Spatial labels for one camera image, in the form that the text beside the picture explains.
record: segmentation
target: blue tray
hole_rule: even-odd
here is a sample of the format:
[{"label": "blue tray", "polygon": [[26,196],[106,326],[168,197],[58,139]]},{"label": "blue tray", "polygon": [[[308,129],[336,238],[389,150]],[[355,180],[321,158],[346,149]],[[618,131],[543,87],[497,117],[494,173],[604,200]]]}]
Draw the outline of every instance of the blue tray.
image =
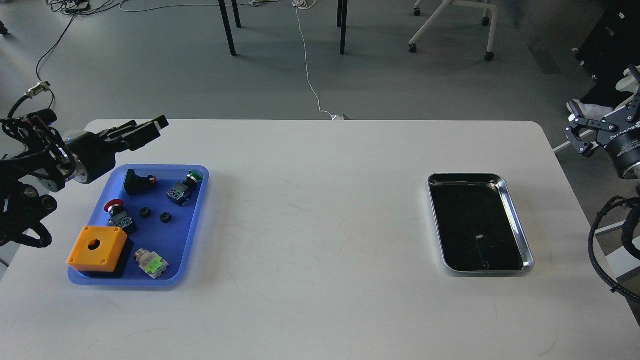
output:
[{"label": "blue tray", "polygon": [[[122,185],[129,169],[133,169],[136,175],[141,177],[155,175],[156,188],[133,196],[127,195]],[[195,188],[189,201],[180,207],[172,203],[165,193],[175,183],[181,183],[189,170],[198,172],[202,176],[202,182]],[[69,280],[78,285],[145,287],[171,286],[178,282],[186,271],[208,182],[209,171],[200,165],[131,164],[118,167],[109,176],[88,225],[109,226],[109,214],[104,211],[104,205],[112,199],[124,201],[126,212],[138,227],[138,230],[129,236],[133,241],[133,249],[129,254],[124,274],[120,278],[87,277],[69,267],[67,270]],[[139,211],[145,206],[151,209],[151,215],[142,218]],[[160,214],[165,211],[172,215],[168,223],[160,221]],[[152,279],[138,267],[138,263],[133,260],[133,253],[140,248],[155,251],[169,262],[169,268],[162,276]]]}]

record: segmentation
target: screw hole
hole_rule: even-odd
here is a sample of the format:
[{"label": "screw hole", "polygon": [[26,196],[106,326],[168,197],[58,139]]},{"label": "screw hole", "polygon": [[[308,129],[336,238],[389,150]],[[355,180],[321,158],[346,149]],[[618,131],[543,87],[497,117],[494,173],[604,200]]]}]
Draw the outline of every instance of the screw hole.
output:
[{"label": "screw hole", "polygon": [[98,239],[93,239],[90,243],[89,243],[89,250],[95,250],[100,246],[100,240]]}]

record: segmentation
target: gray floor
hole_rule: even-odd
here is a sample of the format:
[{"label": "gray floor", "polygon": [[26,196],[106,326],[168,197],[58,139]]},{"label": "gray floor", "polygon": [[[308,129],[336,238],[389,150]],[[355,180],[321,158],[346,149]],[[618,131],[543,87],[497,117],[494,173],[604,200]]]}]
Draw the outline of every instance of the gray floor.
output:
[{"label": "gray floor", "polygon": [[[124,8],[176,3],[131,0]],[[408,52],[408,40],[439,3],[425,1],[422,17],[414,17],[412,1],[352,0],[344,56],[336,1],[317,0],[313,9],[300,11],[310,79],[323,110],[367,120],[528,120],[544,129],[551,146],[566,141],[565,103],[593,86],[574,49],[608,2],[585,0],[576,8],[569,0],[494,1],[500,21],[490,63],[483,59],[488,28],[480,25],[481,11],[469,8],[448,9],[419,41],[418,53]],[[37,82],[36,63],[69,17],[52,13],[41,0],[0,1],[0,11],[11,32],[0,38],[0,109],[8,111]],[[233,28],[235,58],[214,7],[114,9],[76,19],[40,71],[57,95],[56,127],[68,133],[94,119],[161,114],[169,119],[328,120],[317,111],[307,84],[290,2],[241,6],[240,14],[244,26]],[[39,110],[49,101],[43,94],[20,112]],[[3,152],[20,149],[7,138],[0,145]],[[603,153],[586,159],[568,149],[558,158],[589,220],[613,195],[634,194],[636,184],[617,179]],[[619,214],[607,223],[621,219]],[[619,247],[615,237],[600,241],[605,253]],[[0,257],[11,258],[13,252],[0,249]]]}]

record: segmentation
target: black cabinet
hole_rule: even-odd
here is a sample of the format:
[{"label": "black cabinet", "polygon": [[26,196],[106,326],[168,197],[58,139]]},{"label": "black cabinet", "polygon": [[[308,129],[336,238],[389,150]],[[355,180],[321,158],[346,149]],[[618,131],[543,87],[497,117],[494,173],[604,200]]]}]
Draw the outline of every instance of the black cabinet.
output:
[{"label": "black cabinet", "polygon": [[640,0],[612,2],[576,58],[595,77],[621,78],[630,64],[640,65]]}]

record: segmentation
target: black nut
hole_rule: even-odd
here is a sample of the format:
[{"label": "black nut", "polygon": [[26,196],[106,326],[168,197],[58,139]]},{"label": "black nut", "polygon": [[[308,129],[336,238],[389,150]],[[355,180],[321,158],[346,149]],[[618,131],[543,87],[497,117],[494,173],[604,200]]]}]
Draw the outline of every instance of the black nut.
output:
[{"label": "black nut", "polygon": [[143,218],[148,218],[151,215],[151,210],[148,207],[144,207],[140,209],[140,216]]},{"label": "black nut", "polygon": [[160,221],[162,222],[169,222],[171,221],[171,214],[164,212],[160,215]]}]

